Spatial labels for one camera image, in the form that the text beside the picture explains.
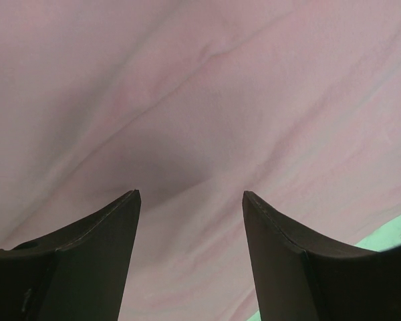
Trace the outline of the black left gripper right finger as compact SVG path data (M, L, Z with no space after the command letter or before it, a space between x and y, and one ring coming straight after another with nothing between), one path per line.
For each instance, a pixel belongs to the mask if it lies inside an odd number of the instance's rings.
M401 320L401 245L342 243L251 191L243 218L262 320Z

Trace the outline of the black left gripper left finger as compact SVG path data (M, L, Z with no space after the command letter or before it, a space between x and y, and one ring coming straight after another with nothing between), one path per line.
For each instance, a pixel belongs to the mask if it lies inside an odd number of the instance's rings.
M53 233L0 249L0 321L117 320L140 208L139 191L129 191Z

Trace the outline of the pink t shirt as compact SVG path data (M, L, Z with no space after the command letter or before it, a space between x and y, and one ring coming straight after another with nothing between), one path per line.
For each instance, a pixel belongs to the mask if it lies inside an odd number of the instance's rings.
M138 189L121 320L257 311L244 191L401 215L401 1L0 1L0 248Z

